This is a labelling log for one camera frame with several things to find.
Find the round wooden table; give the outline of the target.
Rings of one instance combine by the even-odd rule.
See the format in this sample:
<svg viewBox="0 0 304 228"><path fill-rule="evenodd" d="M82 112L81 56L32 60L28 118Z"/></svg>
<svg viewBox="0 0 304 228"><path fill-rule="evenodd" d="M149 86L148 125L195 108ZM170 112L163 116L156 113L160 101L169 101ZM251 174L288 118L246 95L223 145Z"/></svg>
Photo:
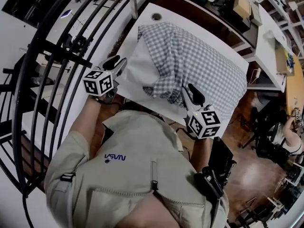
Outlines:
<svg viewBox="0 0 304 228"><path fill-rule="evenodd" d="M301 64L296 55L294 59L294 75L288 76L286 80L286 110L291 115L295 108L299 108L300 114L304 109L304 75Z"/></svg>

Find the small closed cardboard box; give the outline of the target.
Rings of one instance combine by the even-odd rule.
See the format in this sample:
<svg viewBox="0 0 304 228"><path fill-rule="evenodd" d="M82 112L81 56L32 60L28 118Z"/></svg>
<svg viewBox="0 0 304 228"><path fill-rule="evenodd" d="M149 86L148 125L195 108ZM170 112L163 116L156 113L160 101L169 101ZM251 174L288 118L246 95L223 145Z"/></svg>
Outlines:
<svg viewBox="0 0 304 228"><path fill-rule="evenodd" d="M233 10L243 19L248 19L251 15L251 5L249 0L235 0Z"/></svg>

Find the white pillow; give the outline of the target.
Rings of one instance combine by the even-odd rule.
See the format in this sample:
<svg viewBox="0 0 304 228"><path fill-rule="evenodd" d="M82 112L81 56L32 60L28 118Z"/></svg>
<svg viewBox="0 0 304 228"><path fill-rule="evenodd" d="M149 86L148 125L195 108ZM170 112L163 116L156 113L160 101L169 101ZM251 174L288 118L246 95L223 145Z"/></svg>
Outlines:
<svg viewBox="0 0 304 228"><path fill-rule="evenodd" d="M144 38L141 37L123 71L123 78L141 88L153 88L160 73L152 61Z"/></svg>

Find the black metal railing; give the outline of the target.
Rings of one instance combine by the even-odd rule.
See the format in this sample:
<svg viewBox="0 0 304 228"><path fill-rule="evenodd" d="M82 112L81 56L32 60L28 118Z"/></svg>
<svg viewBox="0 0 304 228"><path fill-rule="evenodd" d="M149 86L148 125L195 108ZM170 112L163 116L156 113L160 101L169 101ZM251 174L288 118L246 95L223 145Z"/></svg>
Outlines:
<svg viewBox="0 0 304 228"><path fill-rule="evenodd" d="M76 107L85 71L113 53L147 0L7 0L21 26L18 54L0 69L0 170L26 199L42 188Z"/></svg>

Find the person's left forearm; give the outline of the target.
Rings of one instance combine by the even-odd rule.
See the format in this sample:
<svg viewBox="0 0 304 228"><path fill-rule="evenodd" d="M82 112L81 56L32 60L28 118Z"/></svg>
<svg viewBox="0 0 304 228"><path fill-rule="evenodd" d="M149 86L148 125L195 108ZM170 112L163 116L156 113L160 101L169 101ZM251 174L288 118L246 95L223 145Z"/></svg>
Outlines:
<svg viewBox="0 0 304 228"><path fill-rule="evenodd" d="M91 142L95 134L96 122L102 104L94 97L89 96L78 117L73 122L70 131L78 132L87 142Z"/></svg>

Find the white shelf rack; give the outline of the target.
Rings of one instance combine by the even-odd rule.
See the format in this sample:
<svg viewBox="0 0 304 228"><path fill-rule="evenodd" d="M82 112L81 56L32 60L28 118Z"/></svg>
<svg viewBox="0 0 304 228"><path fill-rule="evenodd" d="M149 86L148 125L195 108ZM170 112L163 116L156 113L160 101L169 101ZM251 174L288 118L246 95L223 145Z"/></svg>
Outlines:
<svg viewBox="0 0 304 228"><path fill-rule="evenodd" d="M299 50L298 57L304 58L304 41L302 40L300 36L300 32L297 29L298 26L302 26L304 30L304 20L302 18L302 15L300 14L300 11L298 9L298 5L295 2L293 3L292 10L295 11L299 17L299 22L293 23L290 19L289 14L287 13L287 8L284 8L285 4L282 0L267 0L273 7L274 10L272 12L269 12L269 15L273 14L274 12L277 12L283 20L278 22L278 26L282 31L288 31L295 44L297 45L297 48Z"/></svg>

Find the open cardboard box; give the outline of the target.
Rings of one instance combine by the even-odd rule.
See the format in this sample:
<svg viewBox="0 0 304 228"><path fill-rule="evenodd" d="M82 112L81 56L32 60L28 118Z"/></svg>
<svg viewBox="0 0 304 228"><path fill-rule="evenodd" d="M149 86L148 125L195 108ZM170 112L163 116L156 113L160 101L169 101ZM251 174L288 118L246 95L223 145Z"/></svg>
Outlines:
<svg viewBox="0 0 304 228"><path fill-rule="evenodd" d="M295 75L295 62L293 55L278 41L275 42L275 59L276 59L276 70L278 74L284 76Z"/></svg>

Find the white work table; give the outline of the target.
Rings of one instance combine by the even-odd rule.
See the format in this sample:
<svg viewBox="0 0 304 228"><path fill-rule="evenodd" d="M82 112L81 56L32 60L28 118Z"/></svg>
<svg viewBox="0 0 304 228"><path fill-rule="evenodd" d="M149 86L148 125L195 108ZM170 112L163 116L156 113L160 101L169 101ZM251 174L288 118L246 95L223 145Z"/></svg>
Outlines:
<svg viewBox="0 0 304 228"><path fill-rule="evenodd" d="M223 56L235 63L245 74L248 70L248 62L239 55L230 46L224 43L222 40L198 26L192 21L155 4L148 4L138 20L135 22L123 44L121 45L119 52L123 57L127 57L129 60L134 49L139 41L138 27L142 25L159 24L163 22L169 22L176 25L179 28L186 30L195 37L201 39L203 42L216 49ZM143 88L135 83L131 83L123 78L123 74L119 77L118 93L125 98L128 98L152 111L155 111L163 116L176 121L180 124L184 124L184 118L186 116L186 109L182 106L170 104L166 99L157 97L151 98L144 91ZM218 137L222 137L229 119L221 118L221 127L218 131Z"/></svg>

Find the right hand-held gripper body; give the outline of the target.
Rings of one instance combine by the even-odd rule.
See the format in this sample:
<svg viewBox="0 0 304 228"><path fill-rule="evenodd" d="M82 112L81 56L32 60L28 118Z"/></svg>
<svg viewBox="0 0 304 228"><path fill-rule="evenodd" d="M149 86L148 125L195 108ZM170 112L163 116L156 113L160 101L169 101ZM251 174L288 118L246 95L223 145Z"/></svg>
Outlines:
<svg viewBox="0 0 304 228"><path fill-rule="evenodd" d="M193 133L197 139L210 138L218 135L221 127L221 117L211 104L205 107L186 107L184 118L188 133Z"/></svg>

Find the person's right forearm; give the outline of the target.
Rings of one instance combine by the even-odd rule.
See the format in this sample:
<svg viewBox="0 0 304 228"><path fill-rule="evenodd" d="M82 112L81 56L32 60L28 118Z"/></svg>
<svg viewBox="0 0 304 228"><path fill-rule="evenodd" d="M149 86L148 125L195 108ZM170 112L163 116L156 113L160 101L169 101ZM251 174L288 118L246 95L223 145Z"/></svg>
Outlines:
<svg viewBox="0 0 304 228"><path fill-rule="evenodd" d="M212 144L211 138L195 140L190 163L197 172L201 172L204 167L208 166Z"/></svg>

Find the black office chair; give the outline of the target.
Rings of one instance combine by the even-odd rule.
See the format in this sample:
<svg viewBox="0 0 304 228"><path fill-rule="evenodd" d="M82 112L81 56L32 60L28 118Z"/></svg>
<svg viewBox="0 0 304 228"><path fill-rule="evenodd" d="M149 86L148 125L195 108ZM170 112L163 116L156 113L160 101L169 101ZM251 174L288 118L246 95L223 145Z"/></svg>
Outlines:
<svg viewBox="0 0 304 228"><path fill-rule="evenodd" d="M273 163L278 164L283 170L287 171L292 168L288 163L290 153L283 148L282 140L280 143L274 143L275 136L278 134L278 127L287 121L285 110L275 109L266 105L261 111L252 108L250 121L241 123L247 126L253 132L253 136L245 144L239 144L239 148L245 148L251 142L255 142L252 149L256 150L259 158L269 159Z"/></svg>

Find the grey flat box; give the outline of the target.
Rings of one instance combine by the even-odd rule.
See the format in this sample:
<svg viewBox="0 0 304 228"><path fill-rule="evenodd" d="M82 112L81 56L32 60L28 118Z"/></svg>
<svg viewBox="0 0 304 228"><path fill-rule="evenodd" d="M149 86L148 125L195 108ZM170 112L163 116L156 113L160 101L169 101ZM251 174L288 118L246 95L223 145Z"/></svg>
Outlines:
<svg viewBox="0 0 304 228"><path fill-rule="evenodd" d="M262 25L261 17L259 14L259 7L255 3L250 3L251 7L251 15L250 15L250 21L256 25L257 27Z"/></svg>

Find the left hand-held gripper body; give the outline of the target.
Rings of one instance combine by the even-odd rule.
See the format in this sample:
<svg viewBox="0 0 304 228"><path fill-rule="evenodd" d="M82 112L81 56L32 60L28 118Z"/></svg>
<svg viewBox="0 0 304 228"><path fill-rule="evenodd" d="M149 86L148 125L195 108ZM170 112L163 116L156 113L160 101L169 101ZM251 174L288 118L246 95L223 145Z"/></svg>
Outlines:
<svg viewBox="0 0 304 228"><path fill-rule="evenodd" d="M111 103L116 95L118 83L118 70L104 70L94 67L82 78L84 88L87 94L102 100L105 103Z"/></svg>

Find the white desk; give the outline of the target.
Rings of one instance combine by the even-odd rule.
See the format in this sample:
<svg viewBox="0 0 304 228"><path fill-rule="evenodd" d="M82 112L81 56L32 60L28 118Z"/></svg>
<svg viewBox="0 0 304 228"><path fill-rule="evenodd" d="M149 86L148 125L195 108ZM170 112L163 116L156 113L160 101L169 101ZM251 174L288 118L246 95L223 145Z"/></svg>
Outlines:
<svg viewBox="0 0 304 228"><path fill-rule="evenodd" d="M257 62L263 72L268 76L270 82L251 83L247 85L247 88L284 92L286 76L277 72L275 48L277 39L282 46L287 48L287 39L276 22L262 6L259 6L259 15L262 25L258 27L256 48L253 53L245 55L243 58L247 62Z"/></svg>

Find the grey checked pillowcase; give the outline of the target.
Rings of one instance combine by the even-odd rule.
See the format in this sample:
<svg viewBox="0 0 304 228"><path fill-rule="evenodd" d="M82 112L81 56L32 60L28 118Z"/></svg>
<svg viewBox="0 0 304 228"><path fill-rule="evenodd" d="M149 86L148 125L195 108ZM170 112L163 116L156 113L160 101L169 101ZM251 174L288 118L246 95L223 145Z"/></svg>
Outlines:
<svg viewBox="0 0 304 228"><path fill-rule="evenodd" d="M153 86L143 86L151 98L163 98L182 107L181 89L193 84L229 119L247 90L246 74L201 39L176 25L163 22L138 27L159 72Z"/></svg>

